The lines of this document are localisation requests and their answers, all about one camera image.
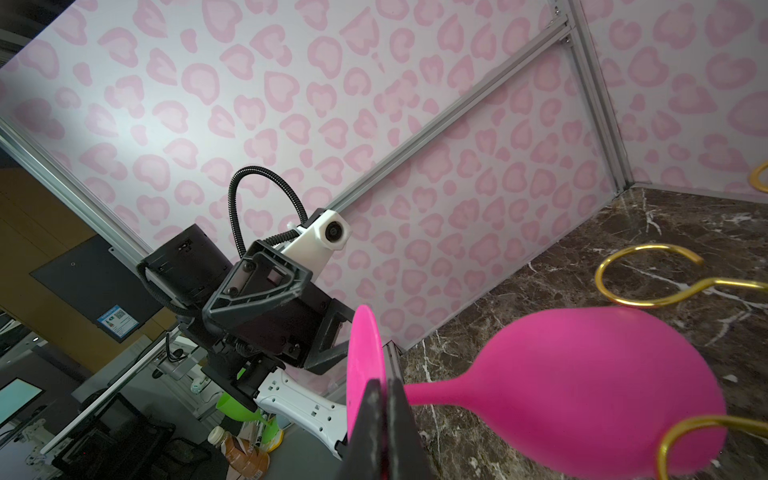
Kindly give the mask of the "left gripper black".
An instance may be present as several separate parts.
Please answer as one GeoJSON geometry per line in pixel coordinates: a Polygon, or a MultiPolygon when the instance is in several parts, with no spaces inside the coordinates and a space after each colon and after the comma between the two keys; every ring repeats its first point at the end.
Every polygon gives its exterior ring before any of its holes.
{"type": "Polygon", "coordinates": [[[337,342],[354,311],[310,282],[312,272],[256,240],[208,300],[203,317],[283,363],[315,375],[348,355],[337,342]]]}

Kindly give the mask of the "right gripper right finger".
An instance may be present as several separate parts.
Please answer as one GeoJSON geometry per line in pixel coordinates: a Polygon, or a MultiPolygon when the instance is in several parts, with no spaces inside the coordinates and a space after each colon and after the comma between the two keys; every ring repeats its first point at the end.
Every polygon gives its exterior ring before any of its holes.
{"type": "Polygon", "coordinates": [[[411,407],[400,379],[388,380],[386,400],[387,478],[433,479],[411,407]]]}

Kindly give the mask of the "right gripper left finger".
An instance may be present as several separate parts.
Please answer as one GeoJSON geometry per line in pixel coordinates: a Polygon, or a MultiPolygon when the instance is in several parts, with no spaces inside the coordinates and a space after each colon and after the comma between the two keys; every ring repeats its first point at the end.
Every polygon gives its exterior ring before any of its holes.
{"type": "Polygon", "coordinates": [[[380,480],[383,474],[385,405],[381,382],[369,380],[337,480],[380,480]]]}

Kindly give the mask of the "magenta wine glass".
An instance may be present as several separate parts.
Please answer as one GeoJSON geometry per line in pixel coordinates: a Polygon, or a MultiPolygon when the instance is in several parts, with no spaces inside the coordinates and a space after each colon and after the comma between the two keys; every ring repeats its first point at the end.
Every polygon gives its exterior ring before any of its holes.
{"type": "MultiPolygon", "coordinates": [[[[373,379],[384,393],[381,479],[388,479],[389,379],[377,320],[361,306],[349,341],[348,441],[373,379]]],[[[524,456],[581,479],[651,476],[673,426],[726,411],[718,381],[698,351],[665,322],[625,307],[524,316],[497,332],[462,375],[404,389],[411,410],[464,408],[524,456]]]]}

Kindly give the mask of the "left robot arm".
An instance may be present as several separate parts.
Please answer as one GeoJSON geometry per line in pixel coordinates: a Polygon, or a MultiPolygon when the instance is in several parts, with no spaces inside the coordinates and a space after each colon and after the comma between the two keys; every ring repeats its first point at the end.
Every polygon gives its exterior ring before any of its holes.
{"type": "Polygon", "coordinates": [[[254,241],[232,263],[193,225],[136,266],[181,332],[205,350],[205,375],[248,410],[298,424],[336,458],[347,449],[346,407],[287,370],[321,375],[348,355],[337,337],[354,312],[314,281],[350,233],[345,220],[326,211],[277,240],[254,241]]]}

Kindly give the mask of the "aluminium frame strut diagonal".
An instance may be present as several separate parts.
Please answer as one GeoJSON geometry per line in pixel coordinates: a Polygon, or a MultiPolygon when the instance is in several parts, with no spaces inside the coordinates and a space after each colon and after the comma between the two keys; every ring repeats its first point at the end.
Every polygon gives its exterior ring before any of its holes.
{"type": "Polygon", "coordinates": [[[556,15],[532,40],[512,55],[499,67],[489,72],[439,115],[426,123],[421,130],[395,148],[388,156],[376,163],[371,170],[345,189],[327,206],[327,209],[343,212],[362,198],[371,189],[385,180],[401,165],[417,156],[439,136],[444,134],[454,123],[475,108],[481,101],[503,86],[513,76],[537,60],[550,47],[565,39],[571,28],[566,14],[556,15]]]}

